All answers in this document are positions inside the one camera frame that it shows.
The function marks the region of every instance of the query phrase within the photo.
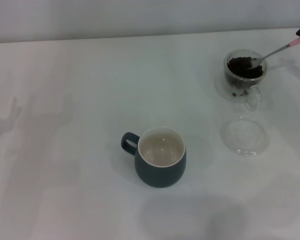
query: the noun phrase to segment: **white wall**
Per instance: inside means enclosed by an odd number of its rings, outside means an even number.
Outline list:
[[[300,26],[300,0],[0,0],[0,42]]]

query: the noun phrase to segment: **pink spoon handle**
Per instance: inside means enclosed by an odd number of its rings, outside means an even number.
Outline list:
[[[288,45],[289,45],[289,47],[293,47],[293,46],[295,46],[295,45],[297,45],[297,44],[300,44],[300,37],[297,38],[296,40],[293,40],[293,41],[290,42]]]

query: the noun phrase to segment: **mug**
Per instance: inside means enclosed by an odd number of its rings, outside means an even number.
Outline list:
[[[139,178],[149,186],[166,188],[175,184],[184,174],[187,161],[183,138],[168,127],[148,129],[141,137],[127,132],[121,147],[134,155],[134,167]]]

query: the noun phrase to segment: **spoon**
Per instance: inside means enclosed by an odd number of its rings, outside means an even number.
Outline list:
[[[296,40],[293,40],[292,42],[288,43],[287,45],[284,45],[284,46],[280,47],[279,49],[277,49],[277,50],[275,50],[275,51],[269,53],[268,55],[266,55],[266,56],[264,56],[264,57],[260,57],[260,58],[252,58],[252,60],[251,60],[251,64],[252,64],[251,69],[258,67],[258,66],[261,64],[261,62],[262,62],[263,60],[265,60],[267,57],[270,57],[270,56],[273,55],[273,54],[276,54],[276,53],[278,53],[278,52],[281,52],[282,50],[285,50],[285,49],[287,49],[287,48],[293,47],[293,46],[295,46],[295,45],[297,45],[297,44],[300,44],[300,37],[297,38]]]

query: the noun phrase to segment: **white table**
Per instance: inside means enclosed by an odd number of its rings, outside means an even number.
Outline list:
[[[268,59],[263,154],[224,145],[241,110],[214,88],[228,52],[296,30],[0,44],[0,240],[300,240],[300,45]],[[120,141],[162,125],[187,165],[157,189]]]

